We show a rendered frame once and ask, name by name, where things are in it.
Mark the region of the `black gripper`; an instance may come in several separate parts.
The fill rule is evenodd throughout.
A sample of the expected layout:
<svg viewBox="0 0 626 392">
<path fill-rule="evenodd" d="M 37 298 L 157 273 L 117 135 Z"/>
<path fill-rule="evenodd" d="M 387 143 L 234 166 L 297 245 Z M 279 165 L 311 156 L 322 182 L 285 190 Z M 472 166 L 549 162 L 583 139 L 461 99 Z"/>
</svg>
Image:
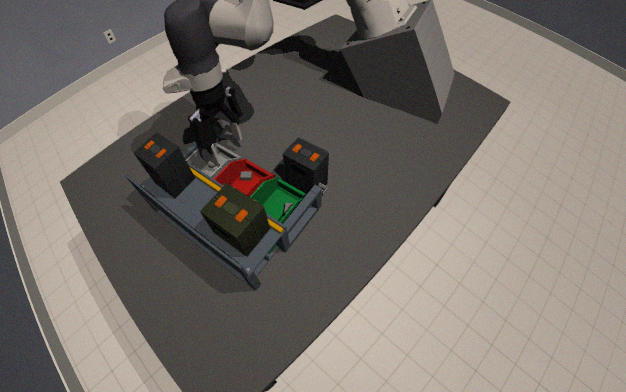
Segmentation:
<svg viewBox="0 0 626 392">
<path fill-rule="evenodd" d="M 192 124 L 196 144 L 203 150 L 207 149 L 207 152 L 209 152 L 209 154 L 211 153 L 211 159 L 219 162 L 219 157 L 217 155 L 214 145 L 212 144 L 214 116 L 218 112 L 221 111 L 225 116 L 230 119 L 229 123 L 232 129 L 233 136 L 240 141 L 242 140 L 240 128 L 238 125 L 240 123 L 240 119 L 238 118 L 242 116 L 242 111 L 236 100 L 235 90 L 234 88 L 231 88 L 229 86 L 225 86 L 224 88 L 221 80 L 220 83 L 214 88 L 205 91 L 190 91 L 190 93 L 196 104 L 196 112 L 193 114 L 193 116 L 189 115 L 188 120 Z M 233 113 L 224 104 L 225 97 Z M 203 121 L 203 126 L 200 123 L 200 115 Z"/>
</svg>

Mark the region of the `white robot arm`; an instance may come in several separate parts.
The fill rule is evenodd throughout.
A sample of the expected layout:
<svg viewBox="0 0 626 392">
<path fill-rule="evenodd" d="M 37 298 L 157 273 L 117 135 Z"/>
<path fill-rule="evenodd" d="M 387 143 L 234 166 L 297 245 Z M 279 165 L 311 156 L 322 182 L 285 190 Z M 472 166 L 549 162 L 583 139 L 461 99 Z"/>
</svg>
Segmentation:
<svg viewBox="0 0 626 392">
<path fill-rule="evenodd" d="M 405 25 L 417 9 L 406 0 L 346 1 L 356 33 L 364 40 Z M 219 44 L 252 51 L 265 45 L 273 33 L 269 0 L 176 0 L 166 8 L 164 20 L 178 60 L 164 77 L 167 94 L 213 88 L 227 73 L 215 50 Z"/>
</svg>

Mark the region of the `green open bin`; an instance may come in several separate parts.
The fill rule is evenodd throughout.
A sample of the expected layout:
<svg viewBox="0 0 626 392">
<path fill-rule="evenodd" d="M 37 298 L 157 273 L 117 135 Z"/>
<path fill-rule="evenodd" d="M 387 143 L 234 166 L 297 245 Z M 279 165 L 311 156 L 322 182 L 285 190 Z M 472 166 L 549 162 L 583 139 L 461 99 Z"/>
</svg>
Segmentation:
<svg viewBox="0 0 626 392">
<path fill-rule="evenodd" d="M 263 205 L 268 215 L 283 224 L 306 195 L 306 193 L 276 177 L 264 181 L 250 198 Z M 284 215 L 285 203 L 294 204 Z"/>
</svg>

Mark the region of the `yellow flat bar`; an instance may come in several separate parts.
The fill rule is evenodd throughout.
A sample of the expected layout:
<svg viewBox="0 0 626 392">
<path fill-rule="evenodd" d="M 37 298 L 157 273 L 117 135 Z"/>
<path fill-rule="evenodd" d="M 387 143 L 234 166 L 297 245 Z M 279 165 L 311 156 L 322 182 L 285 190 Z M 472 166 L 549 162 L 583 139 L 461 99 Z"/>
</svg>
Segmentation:
<svg viewBox="0 0 626 392">
<path fill-rule="evenodd" d="M 190 167 L 190 169 L 191 169 L 191 171 L 193 172 L 193 174 L 194 174 L 194 176 L 196 178 L 198 178 L 199 180 L 201 180 L 202 182 L 204 182 L 205 184 L 207 184 L 208 186 L 213 188 L 215 191 L 218 192 L 221 189 L 219 186 L 217 186 L 216 184 L 214 184 L 213 182 L 211 182 L 210 180 L 208 180 L 207 178 L 205 178 L 204 176 L 202 176 L 201 174 L 199 174 L 198 172 L 193 170 L 191 167 Z M 270 219 L 268 219 L 268 222 L 269 222 L 270 227 L 273 228 L 274 230 L 278 231 L 279 233 L 282 233 L 284 231 L 284 229 L 281 226 L 277 225 L 276 223 L 274 223 Z"/>
</svg>

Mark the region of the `red open bin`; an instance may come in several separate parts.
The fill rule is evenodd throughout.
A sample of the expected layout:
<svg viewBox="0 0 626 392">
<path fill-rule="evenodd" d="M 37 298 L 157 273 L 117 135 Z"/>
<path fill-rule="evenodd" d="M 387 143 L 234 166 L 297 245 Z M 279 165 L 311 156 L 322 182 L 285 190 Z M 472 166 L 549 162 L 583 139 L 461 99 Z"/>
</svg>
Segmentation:
<svg viewBox="0 0 626 392">
<path fill-rule="evenodd" d="M 248 164 L 248 165 L 247 165 Z M 252 171 L 252 181 L 240 179 L 241 171 Z M 266 176 L 266 177 L 265 177 Z M 262 178 L 263 177 L 263 178 Z M 224 185 L 226 182 L 236 187 L 239 191 L 251 196 L 263 183 L 263 181 L 275 178 L 274 174 L 262 169 L 247 159 L 230 162 L 214 180 Z"/>
</svg>

